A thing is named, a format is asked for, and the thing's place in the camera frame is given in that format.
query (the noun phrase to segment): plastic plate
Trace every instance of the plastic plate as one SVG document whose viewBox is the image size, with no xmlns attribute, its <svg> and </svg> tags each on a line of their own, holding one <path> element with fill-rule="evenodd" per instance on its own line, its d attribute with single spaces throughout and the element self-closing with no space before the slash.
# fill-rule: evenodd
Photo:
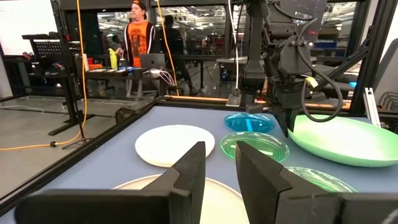
<svg viewBox="0 0 398 224">
<path fill-rule="evenodd" d="M 224 118 L 224 124 L 234 131 L 267 133 L 274 129 L 274 120 L 261 114 L 236 113 Z"/>
<path fill-rule="evenodd" d="M 316 186 L 332 193 L 355 193 L 356 190 L 343 181 L 324 172 L 302 167 L 286 167 L 295 175 L 315 184 Z"/>
<path fill-rule="evenodd" d="M 289 135 L 308 152 L 342 164 L 384 167 L 398 163 L 398 135 L 362 121 L 336 117 L 316 123 L 300 115 Z"/>
<path fill-rule="evenodd" d="M 289 147 L 280 139 L 269 134 L 243 131 L 232 133 L 223 138 L 220 142 L 221 149 L 231 158 L 235 158 L 236 141 L 244 141 L 273 158 L 277 162 L 282 162 L 289 156 Z"/>
</svg>

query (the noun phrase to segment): table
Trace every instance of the table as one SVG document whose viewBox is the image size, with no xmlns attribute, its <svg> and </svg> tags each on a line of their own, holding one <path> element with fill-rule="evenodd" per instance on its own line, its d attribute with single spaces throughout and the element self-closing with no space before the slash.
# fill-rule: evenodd
<svg viewBox="0 0 398 224">
<path fill-rule="evenodd" d="M 235 161 L 220 149 L 220 141 L 233 131 L 223 124 L 225 116 L 242 110 L 228 108 L 221 99 L 171 98 L 146 106 L 139 114 L 111 128 L 87 145 L 28 180 L 11 192 L 11 197 L 21 197 L 21 192 L 39 189 L 112 189 L 113 187 L 147 175 L 161 174 L 166 169 L 144 162 L 136 153 L 136 139 L 146 131 L 170 124 L 187 124 L 208 130 L 214 135 L 216 145 L 206 158 L 206 176 L 220 181 L 239 192 Z M 277 126 L 271 135 L 280 138 L 290 147 L 290 156 L 282 162 L 286 167 L 297 166 L 316 169 L 333 175 L 358 192 L 398 193 L 398 166 L 363 168 L 328 161 L 301 149 L 291 139 L 283 136 Z M 0 201 L 3 204 L 14 200 Z M 13 210 L 0 217 L 0 224 L 14 223 Z"/>
</svg>

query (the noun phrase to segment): bottle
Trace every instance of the bottle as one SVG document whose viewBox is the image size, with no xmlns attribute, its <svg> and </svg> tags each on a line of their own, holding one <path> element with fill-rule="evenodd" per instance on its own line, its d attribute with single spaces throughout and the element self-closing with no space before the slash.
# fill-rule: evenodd
<svg viewBox="0 0 398 224">
<path fill-rule="evenodd" d="M 111 58 L 111 68 L 118 68 L 118 56 L 116 52 L 112 49 L 109 49 L 109 57 Z"/>
</svg>

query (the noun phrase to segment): green bowl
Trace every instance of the green bowl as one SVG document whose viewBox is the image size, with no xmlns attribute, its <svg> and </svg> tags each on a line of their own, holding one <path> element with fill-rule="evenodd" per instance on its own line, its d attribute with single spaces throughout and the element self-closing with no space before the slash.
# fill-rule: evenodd
<svg viewBox="0 0 398 224">
<path fill-rule="evenodd" d="M 282 162 L 290 154 L 289 147 L 274 136 L 252 131 L 241 131 L 225 136 L 220 142 L 223 152 L 233 159 L 235 159 L 237 141 L 248 143 L 253 148 L 277 162 Z"/>
<path fill-rule="evenodd" d="M 295 175 L 309 181 L 316 186 L 331 193 L 355 193 L 356 190 L 350 185 L 344 183 L 342 180 L 337 179 L 329 174 L 320 172 L 313 169 L 302 167 L 286 167 Z"/>
<path fill-rule="evenodd" d="M 336 117 L 316 123 L 300 115 L 289 136 L 308 152 L 342 164 L 385 167 L 398 163 L 398 135 L 354 119 Z"/>
</svg>

